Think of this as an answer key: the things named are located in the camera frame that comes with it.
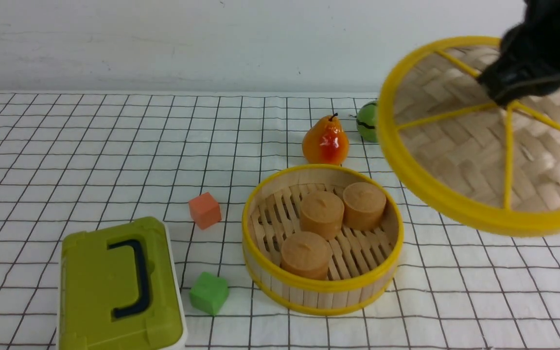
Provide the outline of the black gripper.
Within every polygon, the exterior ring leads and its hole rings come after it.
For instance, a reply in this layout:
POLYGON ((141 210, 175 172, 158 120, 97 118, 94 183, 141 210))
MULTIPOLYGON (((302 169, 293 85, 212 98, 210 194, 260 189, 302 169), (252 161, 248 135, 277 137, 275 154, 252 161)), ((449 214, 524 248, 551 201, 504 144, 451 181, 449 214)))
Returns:
POLYGON ((523 21, 505 33, 499 58, 477 78, 499 106, 560 88, 560 0, 527 0, 523 21))

